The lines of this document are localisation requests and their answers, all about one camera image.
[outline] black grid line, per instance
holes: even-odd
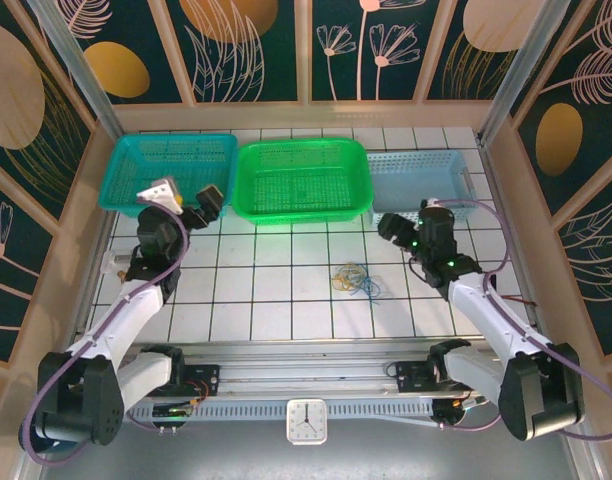
[[[257,260],[257,225],[255,225],[255,239],[253,240],[253,275],[251,280],[251,292],[250,292],[250,333],[248,340],[253,339],[253,311],[255,310],[255,264]]]
[[[222,240],[222,219],[219,219],[219,237],[217,237],[217,255],[215,255],[215,278],[213,278],[213,302],[212,307],[210,309],[210,323],[208,324],[208,341],[210,342],[210,337],[213,334],[213,315],[215,314],[215,293],[217,291],[217,272],[219,271],[219,250],[221,247]]]
[[[364,260],[366,260],[366,274],[368,275],[368,277],[370,278],[370,269],[368,267],[368,252],[366,251],[366,232],[364,231],[364,216],[361,215],[360,217],[361,222],[362,222],[362,243],[364,244]],[[373,312],[373,301],[372,299],[369,297],[369,307],[370,307],[370,324],[373,328],[373,338],[375,338],[375,313]]]

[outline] cable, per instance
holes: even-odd
[[[502,233],[504,233],[505,238],[509,238],[508,235],[510,234],[509,232],[510,228],[509,228],[509,225],[506,219],[502,217],[500,214],[498,214],[491,207],[486,205],[485,203],[479,202],[477,200],[460,200],[460,199],[441,200],[437,203],[439,205],[446,205],[450,203],[466,203],[466,204],[477,205],[479,207],[482,207],[488,212],[490,212],[497,219],[497,221],[499,222],[502,228]],[[493,308],[495,308],[497,313],[499,313],[504,318],[504,320],[508,322],[508,324],[513,328],[513,330],[519,333],[522,336],[522,338],[524,338],[527,342],[529,342],[534,347],[540,349],[542,352],[546,353],[548,356],[550,356],[554,360],[557,360],[562,365],[570,368],[575,373],[585,377],[587,380],[589,380],[595,386],[597,386],[600,390],[606,393],[606,395],[608,395],[609,398],[612,400],[612,389],[608,385],[606,385],[604,382],[602,382],[599,378],[597,378],[592,373],[588,372],[587,370],[583,369],[579,365],[571,362],[570,360],[563,357],[559,353],[553,351],[548,346],[542,344],[541,342],[527,335],[526,331],[522,328],[522,326],[519,325],[517,322],[515,322],[515,320],[513,320],[513,318],[510,315],[508,315],[506,311],[502,308],[502,306],[499,305],[497,301],[490,295],[490,289],[492,287],[490,283],[491,275],[501,271],[506,266],[509,260],[510,260],[510,248],[508,247],[508,243],[506,243],[506,252],[504,253],[504,260],[502,261],[502,263],[496,269],[490,272],[487,272],[484,275],[484,282],[483,282],[484,293],[486,294],[488,301],[491,303]],[[582,435],[578,433],[567,432],[565,430],[560,430],[559,433],[569,438],[574,438],[576,440],[583,440],[587,442],[609,442],[612,440],[612,432],[604,434],[604,435]]]
[[[32,423],[33,417],[35,416],[35,412],[37,412],[37,408],[39,407],[39,404],[41,403],[41,401],[44,399],[44,397],[46,396],[48,391],[53,387],[53,385],[55,385],[55,383],[57,383],[57,380],[59,380],[59,378],[62,375],[64,375],[64,373],[66,373],[66,371],[82,355],[84,355],[84,353],[86,353],[88,351],[88,349],[90,347],[92,347],[95,344],[95,342],[102,336],[104,331],[110,326],[110,324],[113,322],[113,320],[115,320],[115,318],[117,317],[117,315],[119,314],[121,309],[125,305],[127,305],[137,295],[142,293],[144,290],[152,287],[153,285],[156,285],[161,280],[163,280],[168,275],[170,275],[175,269],[177,269],[181,265],[182,260],[183,260],[184,256],[186,255],[186,252],[188,251],[188,247],[189,247],[188,233],[186,232],[186,228],[184,227],[184,224],[182,223],[181,219],[174,212],[172,212],[171,210],[169,210],[168,208],[166,208],[166,207],[164,207],[162,205],[159,205],[158,203],[149,202],[149,201],[146,201],[146,200],[138,199],[137,203],[141,203],[143,205],[148,205],[148,206],[151,206],[151,207],[158,208],[159,210],[161,210],[164,213],[168,214],[175,221],[175,223],[177,224],[177,227],[179,227],[179,230],[181,231],[181,234],[182,234],[182,254],[164,272],[160,273],[155,278],[153,278],[152,280],[146,282],[145,284],[137,287],[135,290],[133,290],[128,295],[123,297],[120,300],[120,302],[115,306],[115,308],[111,311],[111,313],[108,315],[108,317],[106,317],[106,320],[104,320],[104,323],[102,323],[101,326],[99,327],[99,329],[93,334],[92,340],[86,342],[77,352],[73,353],[73,355],[64,363],[64,365],[62,365],[48,379],[48,381],[39,390],[39,392],[37,392],[37,395],[35,396],[35,399],[31,403],[31,406],[30,406],[30,408],[28,410],[28,413],[26,414],[26,418],[24,419],[24,423],[22,424],[22,444],[23,444],[24,450],[26,451],[28,456],[35,463],[37,463],[39,465],[42,465],[42,466],[45,466],[45,467],[58,467],[58,466],[64,465],[68,461],[70,461],[73,458],[75,458],[76,456],[80,455],[81,452],[82,452],[82,449],[88,443],[88,442],[82,442],[82,444],[80,446],[76,447],[76,449],[70,455],[68,455],[67,457],[65,457],[63,459],[60,459],[60,460],[48,460],[46,458],[40,457],[39,454],[33,449],[33,446],[31,444],[30,428],[31,428],[31,423]]]

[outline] leaf illustration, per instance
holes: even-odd
[[[76,38],[95,38],[113,14],[110,0],[57,0],[57,6]]]
[[[575,100],[586,105],[609,105],[612,99],[612,51],[597,50],[577,67],[573,78],[544,88],[540,94],[570,85]]]

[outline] clock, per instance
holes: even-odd
[[[286,437],[293,445],[321,445],[328,437],[326,402],[290,400],[286,413]]]

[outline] white tile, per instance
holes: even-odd
[[[352,128],[324,128],[325,137],[353,138]]]
[[[217,235],[191,240],[182,267],[214,267],[217,263]]]
[[[293,138],[320,138],[321,128],[293,128]]]
[[[326,233],[326,223],[293,223],[293,233]]]
[[[97,296],[98,305],[110,305],[117,299],[119,291],[122,288],[122,282],[116,273],[107,273],[102,276],[102,284],[99,288]]]
[[[179,277],[175,303],[213,301],[214,268],[185,268]]]
[[[283,225],[259,225],[257,233],[290,233],[290,223]]]
[[[388,150],[414,150],[417,148],[412,128],[385,128],[384,138]]]
[[[358,216],[352,222],[330,222],[328,224],[329,232],[361,232],[362,217]]]
[[[381,290],[378,301],[384,298],[408,298],[406,272],[402,264],[369,265],[368,273]]]
[[[293,267],[293,300],[329,300],[328,267]]]
[[[144,328],[135,337],[134,343],[167,343],[172,313],[173,306],[164,305],[159,312],[146,322]]]
[[[331,338],[330,302],[293,303],[293,339]]]
[[[255,302],[290,301],[290,267],[257,267],[254,278],[253,300]]]
[[[524,304],[520,303],[520,302],[514,302],[512,300],[505,300],[506,305],[508,305],[511,310],[513,310],[517,316],[519,316],[519,318],[521,318],[525,323],[530,324],[530,321],[528,319],[528,312],[526,311],[526,307],[524,306]]]
[[[373,225],[373,218],[370,212],[366,212],[362,215],[362,221],[364,223],[365,232],[376,232],[377,227]]]
[[[237,137],[237,146],[242,147],[248,143],[261,140],[261,130],[232,130],[230,133]]]
[[[473,230],[473,243],[477,260],[502,260],[506,252],[506,240],[501,230]]]
[[[455,305],[451,305],[453,320],[455,321],[455,332],[457,335],[481,335],[473,322],[464,315]]]
[[[401,250],[380,237],[377,232],[366,232],[366,256],[368,263],[402,263]]]
[[[255,266],[290,265],[290,235],[257,235]]]
[[[124,214],[117,215],[117,226],[115,227],[116,237],[134,237],[137,235],[137,218],[127,217]]]
[[[496,210],[495,204],[492,201],[488,200],[482,203],[485,203],[493,210]],[[468,226],[471,230],[501,228],[499,221],[495,218],[495,216],[488,210],[481,207],[476,208],[470,213],[470,215],[468,215]]]
[[[499,262],[480,262],[480,266],[485,272],[488,272],[499,267]],[[495,275],[497,275],[497,293],[500,295],[521,295],[512,263],[508,262],[502,271]]]
[[[453,319],[448,302],[443,298],[410,301],[418,337],[454,336]]]
[[[231,233],[255,233],[255,225],[237,215],[232,207],[228,207],[222,218],[222,235]]]
[[[484,165],[482,159],[479,156],[479,150],[476,148],[469,148],[466,150],[460,150],[466,162],[466,168],[470,173],[484,173]]]
[[[330,263],[366,263],[363,233],[330,233],[328,235]]]
[[[219,242],[220,267],[245,267],[255,259],[254,235],[222,235]]]
[[[219,268],[215,282],[216,302],[250,302],[253,296],[252,268]]]
[[[373,338],[370,302],[333,302],[333,329],[335,338]]]
[[[379,300],[372,308],[376,337],[415,336],[408,300]]]
[[[488,180],[486,180],[486,175],[483,173],[475,173],[472,174],[470,178],[473,180],[477,200],[491,200],[493,198],[490,187],[488,186]]]
[[[477,148],[475,133],[470,127],[444,127],[448,148]]]
[[[413,264],[415,272],[417,272],[422,278],[424,278],[424,272],[422,271],[421,265]],[[408,265],[406,265],[406,277],[408,278],[408,290],[411,298],[433,298],[441,297],[437,289],[431,287],[426,282],[422,282],[410,271]]]
[[[290,303],[253,304],[251,340],[290,340]]]
[[[441,127],[415,128],[417,148],[446,148],[446,139]]]
[[[232,207],[226,207],[226,214],[228,214],[229,211],[231,215],[236,215]],[[222,219],[219,218],[214,222],[210,222],[207,227],[200,228],[199,230],[191,230],[190,236],[194,237],[196,235],[219,235],[219,230],[221,229],[221,226]]]
[[[458,230],[454,233],[455,241],[457,242],[457,253],[468,255],[472,259],[477,259],[475,256],[475,248],[473,247],[473,240],[468,230]]]
[[[328,239],[325,233],[293,235],[293,265],[328,263]]]
[[[211,342],[250,339],[250,303],[226,303],[213,307]]]
[[[290,128],[266,128],[262,130],[262,140],[285,140],[290,138]]]
[[[353,128],[353,137],[366,150],[384,150],[384,132],[381,128]]]
[[[213,310],[208,303],[175,305],[170,325],[170,343],[207,342]]]

